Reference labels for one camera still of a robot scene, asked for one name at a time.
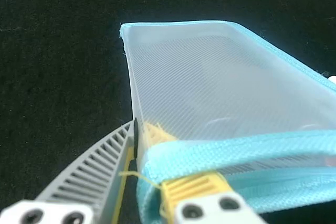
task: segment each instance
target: black screw hole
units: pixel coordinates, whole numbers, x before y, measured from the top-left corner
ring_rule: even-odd
[[[40,209],[31,210],[23,215],[22,224],[36,224],[42,219],[43,212]]]
[[[80,212],[72,212],[64,218],[62,224],[82,224],[84,216]]]
[[[196,205],[187,205],[183,208],[182,214],[186,219],[197,219],[203,215],[203,211]]]
[[[219,205],[223,210],[236,210],[239,209],[237,201],[231,198],[223,198],[220,200]]]

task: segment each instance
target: gray plastic strip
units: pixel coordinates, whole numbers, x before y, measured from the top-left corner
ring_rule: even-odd
[[[87,204],[96,223],[110,223],[128,148],[134,145],[134,121],[114,130],[65,168],[36,198]]]

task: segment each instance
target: translucent mesh bag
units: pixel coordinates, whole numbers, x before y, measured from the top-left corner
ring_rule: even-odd
[[[281,195],[276,206],[269,203],[281,191],[275,184],[286,185],[283,173],[295,180],[288,175],[293,169],[306,174],[292,183],[301,190],[300,178],[309,174],[314,175],[305,184],[316,184],[310,180],[316,174],[334,181],[333,83],[235,23],[124,24],[121,37],[133,117],[139,123],[138,167],[144,175],[160,183],[220,169],[260,212],[335,197],[327,193],[308,200],[305,191],[296,190],[302,199],[289,203]],[[270,173],[278,177],[272,180],[274,193],[251,194],[256,189],[247,181],[267,188]],[[155,194],[139,182],[144,223],[160,222]]]

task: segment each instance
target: yellow object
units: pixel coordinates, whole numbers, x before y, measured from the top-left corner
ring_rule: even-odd
[[[204,172],[178,179],[166,180],[161,184],[161,201],[164,212],[160,214],[167,219],[168,224],[174,222],[174,212],[177,204],[184,199],[233,191],[225,178],[218,172]]]
[[[127,157],[125,160],[125,165],[124,165],[123,170],[128,170],[130,162],[133,158],[134,158],[134,147],[129,147],[127,151]],[[121,178],[120,188],[119,188],[118,197],[116,201],[116,207],[114,209],[113,217],[112,217],[112,224],[118,223],[118,218],[119,218],[120,208],[121,208],[121,203],[122,203],[122,196],[124,194],[125,185],[126,185],[126,178],[127,178],[126,176]]]
[[[149,178],[143,176],[142,174],[140,174],[140,173],[138,173],[134,170],[126,170],[124,172],[119,172],[119,176],[135,176],[137,178],[143,179],[148,184],[151,184],[152,186],[154,186],[156,189],[161,190],[161,187],[158,184],[154,183]]]
[[[145,122],[144,130],[148,147],[164,142],[176,141],[176,137],[165,132],[158,123],[154,126],[153,124]]]

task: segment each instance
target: black fabric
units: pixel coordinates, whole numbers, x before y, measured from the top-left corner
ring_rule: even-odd
[[[336,74],[335,3],[0,0],[0,208],[35,198],[95,141],[132,118],[121,23],[231,20],[329,75]],[[132,185],[127,195],[135,194]],[[121,223],[137,223],[132,201],[124,199]],[[289,216],[311,214],[316,218],[307,223],[332,223],[335,213],[323,214],[330,204],[267,216],[289,223]]]

